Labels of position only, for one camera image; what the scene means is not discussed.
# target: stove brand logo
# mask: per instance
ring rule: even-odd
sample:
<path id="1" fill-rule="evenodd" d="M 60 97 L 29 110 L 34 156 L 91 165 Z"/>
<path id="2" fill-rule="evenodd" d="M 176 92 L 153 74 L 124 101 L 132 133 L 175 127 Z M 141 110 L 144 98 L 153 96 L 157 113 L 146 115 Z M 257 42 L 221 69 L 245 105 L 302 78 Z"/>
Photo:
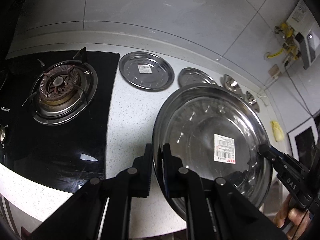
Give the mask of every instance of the stove brand logo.
<path id="1" fill-rule="evenodd" d="M 2 111 L 9 112 L 9 111 L 10 111 L 10 108 L 1 107 L 1 110 L 2 110 Z"/>

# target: stove knob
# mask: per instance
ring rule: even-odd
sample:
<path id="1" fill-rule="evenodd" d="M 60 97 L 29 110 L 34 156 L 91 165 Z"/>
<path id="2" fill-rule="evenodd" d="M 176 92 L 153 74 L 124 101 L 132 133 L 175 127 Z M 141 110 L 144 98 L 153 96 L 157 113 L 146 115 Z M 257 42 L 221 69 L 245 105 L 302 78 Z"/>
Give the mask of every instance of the stove knob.
<path id="1" fill-rule="evenodd" d="M 5 140 L 5 133 L 6 133 L 6 129 L 7 127 L 0 124 L 0 142 L 3 143 L 3 141 Z"/>

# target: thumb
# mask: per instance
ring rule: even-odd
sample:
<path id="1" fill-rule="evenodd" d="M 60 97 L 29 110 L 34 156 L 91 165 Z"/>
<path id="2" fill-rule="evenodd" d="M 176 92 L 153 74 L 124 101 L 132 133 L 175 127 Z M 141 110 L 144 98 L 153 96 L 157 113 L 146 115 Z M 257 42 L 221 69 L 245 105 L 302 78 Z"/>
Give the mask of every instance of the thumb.
<path id="1" fill-rule="evenodd" d="M 288 214 L 288 218 L 292 221 L 292 223 L 294 223 L 296 226 L 298 226 L 304 216 L 304 212 L 300 211 L 296 208 L 293 208 L 290 210 L 289 214 Z"/>

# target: yellow cloth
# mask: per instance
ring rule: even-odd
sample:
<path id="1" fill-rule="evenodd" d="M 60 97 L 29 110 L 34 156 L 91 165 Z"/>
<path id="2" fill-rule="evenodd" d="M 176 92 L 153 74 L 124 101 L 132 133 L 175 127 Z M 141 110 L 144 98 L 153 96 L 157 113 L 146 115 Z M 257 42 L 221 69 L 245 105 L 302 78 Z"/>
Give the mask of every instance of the yellow cloth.
<path id="1" fill-rule="evenodd" d="M 277 121 L 271 121 L 273 136 L 277 142 L 284 140 L 284 133 Z"/>

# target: stove burner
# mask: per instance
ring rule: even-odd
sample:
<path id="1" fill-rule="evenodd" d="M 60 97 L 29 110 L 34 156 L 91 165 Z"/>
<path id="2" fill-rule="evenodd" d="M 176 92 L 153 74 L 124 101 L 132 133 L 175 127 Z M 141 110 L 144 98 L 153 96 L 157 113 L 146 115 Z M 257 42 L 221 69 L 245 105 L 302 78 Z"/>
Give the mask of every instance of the stove burner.
<path id="1" fill-rule="evenodd" d="M 75 93 L 80 82 L 80 75 L 74 65 L 54 67 L 40 83 L 41 99 L 48 105 L 55 106 L 67 102 Z"/>
<path id="2" fill-rule="evenodd" d="M 39 76 L 30 96 L 34 119 L 46 125 L 68 122 L 93 99 L 98 77 L 88 63 L 68 60 Z"/>

